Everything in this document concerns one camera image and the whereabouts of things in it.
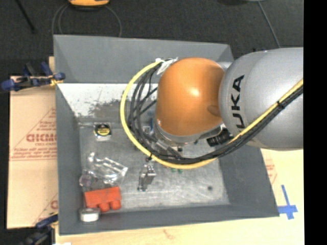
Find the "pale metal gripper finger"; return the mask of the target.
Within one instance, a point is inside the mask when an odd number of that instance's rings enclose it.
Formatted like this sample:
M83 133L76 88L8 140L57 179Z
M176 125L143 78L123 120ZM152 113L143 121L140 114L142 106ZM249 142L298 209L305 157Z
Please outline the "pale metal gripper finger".
M139 172L139 179L138 179L138 190L139 191L146 191L147 190L147 178L148 178L148 165L144 164L141 171Z
M146 189L149 185L153 182L154 178L156 177L156 171L154 164L149 163L147 165L147 171L146 171Z

